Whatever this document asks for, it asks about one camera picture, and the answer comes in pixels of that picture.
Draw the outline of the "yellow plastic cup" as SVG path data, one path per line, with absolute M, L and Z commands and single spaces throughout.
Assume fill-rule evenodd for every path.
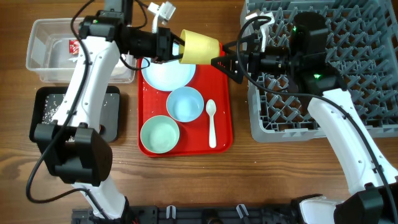
M 180 38 L 185 42 L 180 45 L 180 64 L 210 65 L 213 58 L 220 56 L 220 43 L 217 39 L 184 29 Z

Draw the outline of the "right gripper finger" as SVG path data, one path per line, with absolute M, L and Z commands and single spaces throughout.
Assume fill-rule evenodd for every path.
M 243 74 L 239 71 L 236 54 L 228 54 L 211 59 L 211 65 L 227 75 L 237 84 L 242 84 Z
M 237 43 L 237 41 L 235 40 L 233 42 L 223 44 L 222 50 L 225 53 L 233 53 L 236 51 L 236 49 L 235 49 L 236 43 Z M 257 51 L 259 44 L 260 44 L 260 37 L 256 33 L 242 37 L 239 40 L 239 46 L 242 47 L 242 49 L 241 49 L 242 51 L 250 51 L 250 52 Z

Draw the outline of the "light blue bowl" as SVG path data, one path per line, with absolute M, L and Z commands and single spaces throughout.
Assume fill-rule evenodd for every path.
M 174 120 L 189 123 L 202 114 L 204 99 L 198 90 L 183 86 L 168 95 L 166 109 Z

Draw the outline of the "green bowl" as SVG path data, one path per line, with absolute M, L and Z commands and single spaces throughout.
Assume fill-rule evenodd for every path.
M 170 117 L 157 115 L 149 118 L 140 130 L 142 145 L 149 152 L 164 154 L 171 151 L 179 142 L 180 129 Z

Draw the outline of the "pile of rice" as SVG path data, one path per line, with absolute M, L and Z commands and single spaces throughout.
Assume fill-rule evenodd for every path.
M 59 109 L 64 96 L 64 94 L 52 93 L 45 97 L 44 110 L 39 123 L 49 124 L 51 122 L 52 117 Z M 100 135 L 104 137 L 107 142 L 114 141 L 118 136 L 118 129 L 115 129 L 113 120 L 110 117 L 112 97 L 113 95 L 111 93 L 105 94 L 100 115 Z

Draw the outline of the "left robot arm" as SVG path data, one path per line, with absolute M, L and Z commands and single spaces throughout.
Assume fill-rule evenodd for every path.
M 131 1 L 106 1 L 103 10 L 72 26 L 79 43 L 72 79 L 51 122 L 38 124 L 34 131 L 39 164 L 83 194 L 95 223 L 136 222 L 127 198 L 110 177 L 113 152 L 100 135 L 111 74 L 124 54 L 147 57 L 154 63 L 176 60 L 172 47 L 182 43 L 166 26 L 175 12 L 172 3 L 143 4 L 142 11 L 154 15 L 149 32 L 132 26 Z

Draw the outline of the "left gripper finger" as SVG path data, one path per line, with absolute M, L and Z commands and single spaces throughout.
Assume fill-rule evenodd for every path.
M 173 47 L 174 44 L 182 45 L 183 47 L 185 46 L 185 41 L 182 40 L 179 36 L 174 34 L 173 32 L 170 32 L 170 46 Z
M 183 54 L 161 56 L 161 57 L 157 57 L 155 59 L 155 63 L 162 64 L 162 63 L 172 62 L 175 60 L 180 60 L 180 59 L 182 59 L 182 57 L 183 57 Z

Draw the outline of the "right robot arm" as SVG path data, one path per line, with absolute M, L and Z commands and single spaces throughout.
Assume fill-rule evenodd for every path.
M 320 125 L 343 169 L 350 196 L 340 202 L 322 195 L 292 202 L 300 223 L 396 223 L 397 170 L 383 156 L 354 108 L 340 72 L 326 61 L 328 27 L 315 12 L 293 19 L 288 48 L 259 46 L 242 51 L 243 34 L 223 46 L 211 64 L 237 83 L 260 73 L 289 78 L 290 96 L 308 98 L 308 112 Z

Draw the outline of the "white plastic spoon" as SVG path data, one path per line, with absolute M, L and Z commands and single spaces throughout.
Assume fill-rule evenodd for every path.
M 214 100 L 209 99 L 207 101 L 206 112 L 209 116 L 209 146 L 214 149 L 216 147 L 216 133 L 215 133 L 215 121 L 214 121 L 214 115 L 216 113 L 216 104 Z

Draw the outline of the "large light blue plate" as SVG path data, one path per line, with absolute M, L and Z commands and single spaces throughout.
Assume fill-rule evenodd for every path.
M 160 91 L 174 91 L 188 85 L 196 72 L 194 64 L 180 64 L 178 60 L 162 64 L 150 63 L 145 57 L 141 62 L 142 76 L 152 88 Z

